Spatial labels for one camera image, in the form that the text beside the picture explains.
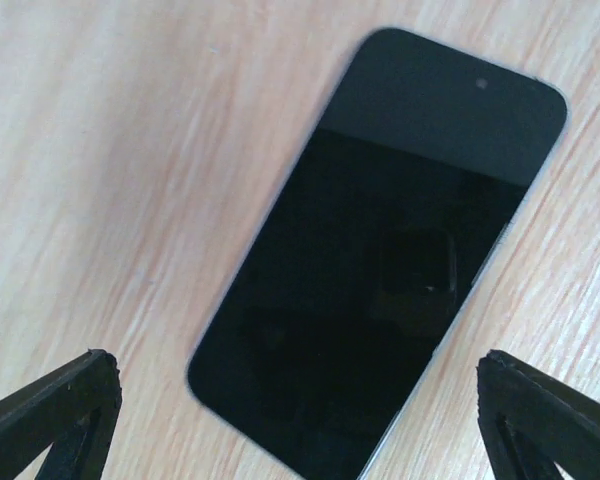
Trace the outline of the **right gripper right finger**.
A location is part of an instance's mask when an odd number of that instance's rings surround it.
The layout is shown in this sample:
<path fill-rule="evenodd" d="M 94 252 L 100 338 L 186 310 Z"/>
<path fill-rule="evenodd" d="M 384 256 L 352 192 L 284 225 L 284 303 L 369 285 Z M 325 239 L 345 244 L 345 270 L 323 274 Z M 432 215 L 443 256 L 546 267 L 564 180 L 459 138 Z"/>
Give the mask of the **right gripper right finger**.
<path fill-rule="evenodd" d="M 600 479 L 600 403 L 516 357 L 477 366 L 478 425 L 497 479 Z"/>

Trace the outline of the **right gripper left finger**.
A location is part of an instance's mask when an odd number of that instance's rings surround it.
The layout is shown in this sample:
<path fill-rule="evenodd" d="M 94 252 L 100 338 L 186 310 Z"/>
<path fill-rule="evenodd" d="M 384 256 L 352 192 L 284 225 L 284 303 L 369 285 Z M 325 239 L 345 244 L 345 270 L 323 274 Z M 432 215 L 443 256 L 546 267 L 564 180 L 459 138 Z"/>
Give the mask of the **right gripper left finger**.
<path fill-rule="evenodd" d="M 89 350 L 0 400 L 0 479 L 99 479 L 121 409 L 115 357 Z"/>

